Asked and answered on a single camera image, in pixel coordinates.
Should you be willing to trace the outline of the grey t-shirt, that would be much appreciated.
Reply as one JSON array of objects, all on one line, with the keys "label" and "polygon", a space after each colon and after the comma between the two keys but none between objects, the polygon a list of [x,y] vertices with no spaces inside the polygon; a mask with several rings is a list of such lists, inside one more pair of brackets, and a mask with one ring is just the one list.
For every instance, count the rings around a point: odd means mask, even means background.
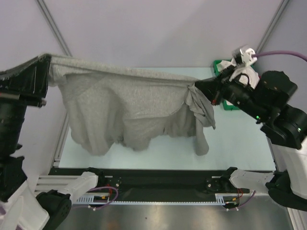
[{"label": "grey t-shirt", "polygon": [[92,155],[115,143],[146,150],[162,135],[195,137],[196,154],[208,153],[214,110],[195,78],[49,55],[48,87],[60,89],[71,137]]}]

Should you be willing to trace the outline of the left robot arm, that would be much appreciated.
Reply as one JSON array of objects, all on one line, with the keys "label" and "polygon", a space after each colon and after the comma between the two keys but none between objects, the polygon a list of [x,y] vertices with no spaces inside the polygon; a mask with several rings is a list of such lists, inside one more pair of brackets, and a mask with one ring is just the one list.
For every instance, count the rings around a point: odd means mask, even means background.
[{"label": "left robot arm", "polygon": [[0,218],[3,230],[54,230],[68,216],[72,204],[91,189],[99,192],[106,180],[83,172],[60,190],[34,195],[22,169],[19,136],[28,106],[46,104],[51,55],[35,57],[0,74]]}]

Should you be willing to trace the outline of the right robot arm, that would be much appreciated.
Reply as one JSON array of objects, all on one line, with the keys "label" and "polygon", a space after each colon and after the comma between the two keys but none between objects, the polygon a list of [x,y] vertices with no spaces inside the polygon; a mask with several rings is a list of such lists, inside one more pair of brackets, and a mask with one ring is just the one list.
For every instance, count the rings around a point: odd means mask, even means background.
[{"label": "right robot arm", "polygon": [[262,74],[256,87],[240,82],[240,75],[225,69],[217,77],[195,83],[212,105],[227,100],[261,124],[261,131],[280,148],[286,169],[270,173],[250,172],[231,167],[221,180],[226,192],[237,188],[267,193],[283,207],[307,209],[307,115],[288,104],[297,90],[282,71]]}]

